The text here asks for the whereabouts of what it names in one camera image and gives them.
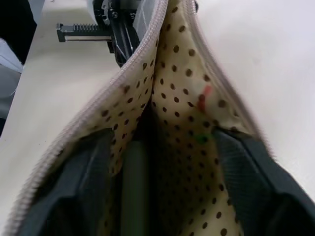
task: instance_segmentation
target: red stain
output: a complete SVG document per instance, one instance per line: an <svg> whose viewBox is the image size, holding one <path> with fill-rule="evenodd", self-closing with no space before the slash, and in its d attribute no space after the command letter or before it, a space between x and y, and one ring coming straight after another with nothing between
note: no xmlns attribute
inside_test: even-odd
<svg viewBox="0 0 315 236"><path fill-rule="evenodd" d="M212 90L211 86L206 85L205 88L203 89L203 93L199 95L199 101L197 103L197 107L202 112L205 112L206 97L211 93L211 90Z"/></svg>

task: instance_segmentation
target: zipper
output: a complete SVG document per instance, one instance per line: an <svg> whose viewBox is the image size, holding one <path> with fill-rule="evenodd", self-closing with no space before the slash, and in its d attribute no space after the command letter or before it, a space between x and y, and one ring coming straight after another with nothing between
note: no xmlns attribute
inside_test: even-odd
<svg viewBox="0 0 315 236"><path fill-rule="evenodd" d="M220 68L217 66L216 60L213 57L211 49L206 45L205 40L202 36L202 30L199 27L198 20L196 17L196 5L194 0L183 0L183 9L185 19L188 22L189 28L191 30L191 36L196 44L196 47L201 54L202 58L204 58L204 63L209 74L215 78L213 83L219 88L220 92L222 92L232 104L234 108L236 108L236 112L240 117L241 121L244 123L245 127L248 129L250 135L253 137L260 139L266 149L268 150L269 155L275 160L275 155L271 149L270 144L266 139L266 135L259 127L258 122L252 115L251 110L248 107L244 106L240 95L237 93L235 88L231 85L225 75L222 73Z"/></svg>
<svg viewBox="0 0 315 236"><path fill-rule="evenodd" d="M120 87L127 80L127 75L133 72L135 64L141 63L151 47L155 47L160 29L166 15L168 0L156 0L147 32L141 40L138 48L131 58L123 65L120 71L110 80L109 84L101 88L95 96L87 103L73 120L63 129L58 137L51 143L46 152L36 164L30 177L23 185L19 196L5 222L4 236L16 236L19 228L25 219L28 209L31 206L37 188L49 173L50 168L55 163L58 154L72 137L85 125L86 121L108 100L112 91Z"/></svg>

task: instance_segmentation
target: dark gray item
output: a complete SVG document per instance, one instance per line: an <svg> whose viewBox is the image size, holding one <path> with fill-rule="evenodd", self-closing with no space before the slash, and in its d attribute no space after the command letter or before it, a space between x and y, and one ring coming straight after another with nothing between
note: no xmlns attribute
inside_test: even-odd
<svg viewBox="0 0 315 236"><path fill-rule="evenodd" d="M18 236L97 236L110 189L108 163L113 133L80 140L70 159L36 196Z"/></svg>
<svg viewBox="0 0 315 236"><path fill-rule="evenodd" d="M245 236L314 236L315 206L263 143L213 131L231 203Z"/></svg>
<svg viewBox="0 0 315 236"><path fill-rule="evenodd" d="M149 160L145 145L132 141L123 158L121 236L149 236Z"/></svg>

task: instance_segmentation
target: black object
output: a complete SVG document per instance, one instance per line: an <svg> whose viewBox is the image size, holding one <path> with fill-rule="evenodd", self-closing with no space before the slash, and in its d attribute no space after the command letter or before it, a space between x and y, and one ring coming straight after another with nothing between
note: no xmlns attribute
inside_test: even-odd
<svg viewBox="0 0 315 236"><path fill-rule="evenodd" d="M224 180L246 236L314 236L315 206L263 143L242 134L213 131Z"/></svg>
<svg viewBox="0 0 315 236"><path fill-rule="evenodd" d="M0 137L4 128L5 119L0 118Z"/></svg>
<svg viewBox="0 0 315 236"><path fill-rule="evenodd" d="M18 236L96 236L110 189L110 130L76 145L69 160L39 189Z"/></svg>
<svg viewBox="0 0 315 236"><path fill-rule="evenodd" d="M22 64L29 53L36 26L28 0L0 0L0 37Z"/></svg>
<svg viewBox="0 0 315 236"><path fill-rule="evenodd" d="M59 42L107 41L121 67L131 57L140 41L133 28L136 10L121 9L119 0L94 0L94 14L98 25L64 26L57 24Z"/></svg>

